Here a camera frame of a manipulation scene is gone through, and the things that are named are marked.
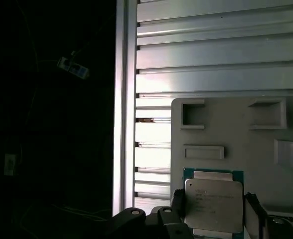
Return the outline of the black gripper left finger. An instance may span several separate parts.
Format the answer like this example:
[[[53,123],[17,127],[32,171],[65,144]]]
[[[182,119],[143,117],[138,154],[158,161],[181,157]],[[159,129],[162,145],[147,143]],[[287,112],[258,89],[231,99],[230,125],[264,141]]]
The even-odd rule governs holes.
[[[127,208],[111,218],[112,239],[192,239],[191,230],[183,222],[186,194],[173,193],[169,206],[154,207],[150,214],[139,208]]]

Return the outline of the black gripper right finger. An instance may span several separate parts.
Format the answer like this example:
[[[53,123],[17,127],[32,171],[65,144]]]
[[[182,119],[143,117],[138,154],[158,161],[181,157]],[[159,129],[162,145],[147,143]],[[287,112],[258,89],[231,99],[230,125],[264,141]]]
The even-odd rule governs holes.
[[[245,196],[244,225],[252,239],[293,239],[293,217],[266,211],[256,194]]]

